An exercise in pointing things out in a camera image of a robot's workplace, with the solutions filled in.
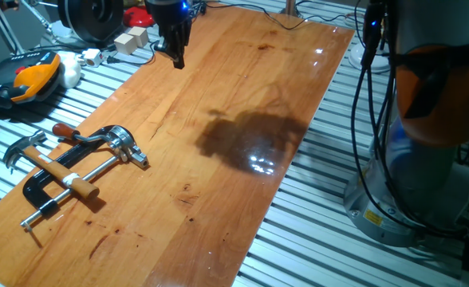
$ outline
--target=hammer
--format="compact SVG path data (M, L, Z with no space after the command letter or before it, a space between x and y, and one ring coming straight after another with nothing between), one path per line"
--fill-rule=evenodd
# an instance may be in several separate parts
M51 160L34 147L35 144L43 140L46 140L46 136L41 130L35 132L32 136L22 137L8 147L2 161L10 168L23 156L31 163L48 171L57 180L63 182L65 186L78 192L83 198L96 198L100 193L98 187L83 180L78 174L62 166L60 163Z

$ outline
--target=robot end effector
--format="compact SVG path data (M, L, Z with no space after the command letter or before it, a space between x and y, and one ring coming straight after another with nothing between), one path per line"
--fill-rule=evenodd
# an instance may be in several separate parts
M146 10L159 26L159 35L164 38L157 43L155 51L172 60L174 67L185 66L183 55L188 45L192 20L186 0L145 0Z

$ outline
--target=white block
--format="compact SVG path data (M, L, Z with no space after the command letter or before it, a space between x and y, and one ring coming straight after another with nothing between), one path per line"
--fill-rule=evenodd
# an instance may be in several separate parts
M117 52L130 55L137 49L137 40L133 36L123 33L114 40L114 45L116 45Z
M133 27L128 31L128 34L132 35L136 39L137 46L139 48L144 47L149 41L148 31L146 28Z

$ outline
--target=wooden handle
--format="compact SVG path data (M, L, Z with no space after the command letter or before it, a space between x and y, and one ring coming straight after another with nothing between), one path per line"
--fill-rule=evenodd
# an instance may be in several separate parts
M73 173L70 169L64 167L57 161L51 160L46 155L40 153L40 151L33 146L26 148L24 154L60 181L63 181L66 176ZM85 199L94 199L100 193L98 187L95 187L82 178L73 179L69 187L78 192L78 194Z
M55 136L61 136L69 140L75 140L74 136L81 134L78 130L70 127L68 124L63 124L63 123L54 125L52 127L52 133Z

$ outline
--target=wooden tabletop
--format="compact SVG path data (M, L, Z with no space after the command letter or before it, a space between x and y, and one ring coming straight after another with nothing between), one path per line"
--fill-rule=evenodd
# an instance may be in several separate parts
M32 234L19 226L34 208L18 184L0 202L0 282L231 285L352 35L312 22L287 31L239 8L199 16L183 70L157 57L79 127L124 126L151 167L117 164L94 180L99 199L71 198Z

